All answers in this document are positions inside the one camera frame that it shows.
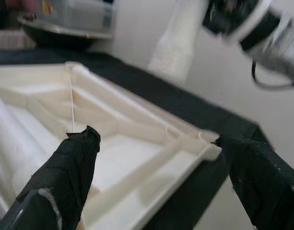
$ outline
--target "black table surface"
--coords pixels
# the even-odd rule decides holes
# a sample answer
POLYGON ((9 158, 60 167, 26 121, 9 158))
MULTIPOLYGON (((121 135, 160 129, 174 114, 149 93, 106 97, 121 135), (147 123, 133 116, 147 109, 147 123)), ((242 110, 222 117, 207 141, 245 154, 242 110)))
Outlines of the black table surface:
MULTIPOLYGON (((53 64, 76 61, 90 71, 135 93, 164 110, 221 135, 267 141, 259 126, 170 85, 153 75, 102 53, 62 49, 0 51, 0 65, 53 64)), ((145 229, 192 229, 228 176, 229 153, 203 162, 170 197, 145 229)))

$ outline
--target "metal bowl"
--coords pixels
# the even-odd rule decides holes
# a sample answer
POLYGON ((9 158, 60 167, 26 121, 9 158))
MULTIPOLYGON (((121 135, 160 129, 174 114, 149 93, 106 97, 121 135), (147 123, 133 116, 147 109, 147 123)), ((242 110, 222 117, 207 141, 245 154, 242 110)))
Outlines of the metal bowl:
POLYGON ((85 50, 98 39, 110 39, 112 37, 107 34, 70 29, 47 23, 31 14, 21 15, 18 21, 22 24, 24 32, 38 46, 85 50))

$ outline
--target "white wall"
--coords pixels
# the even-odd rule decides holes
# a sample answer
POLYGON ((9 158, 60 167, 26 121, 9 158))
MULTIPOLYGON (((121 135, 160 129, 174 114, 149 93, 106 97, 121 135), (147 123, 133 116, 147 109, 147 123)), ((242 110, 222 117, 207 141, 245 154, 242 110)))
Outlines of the white wall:
MULTIPOLYGON (((127 63, 146 69, 176 1, 116 1, 115 39, 98 45, 127 63)), ((274 0, 274 5, 294 16, 294 0, 274 0)), ((294 91, 265 92, 255 87, 250 76, 251 61, 240 48, 225 46, 206 31, 199 34, 193 63, 185 89, 258 122, 278 154, 294 168, 294 91)), ((260 76, 273 76, 258 72, 260 76)))

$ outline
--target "black cable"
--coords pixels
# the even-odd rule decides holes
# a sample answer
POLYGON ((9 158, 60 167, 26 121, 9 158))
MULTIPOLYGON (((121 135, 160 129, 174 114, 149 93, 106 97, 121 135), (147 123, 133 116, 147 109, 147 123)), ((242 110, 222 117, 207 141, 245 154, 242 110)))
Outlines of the black cable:
POLYGON ((260 82, 256 76, 256 67, 257 67, 257 62, 253 61, 252 68, 251 68, 251 74, 252 74, 252 79, 253 79, 254 83, 258 87, 265 89, 265 90, 271 90, 271 91, 290 90, 290 89, 294 88, 294 83, 286 84, 286 85, 268 85, 268 84, 260 82))

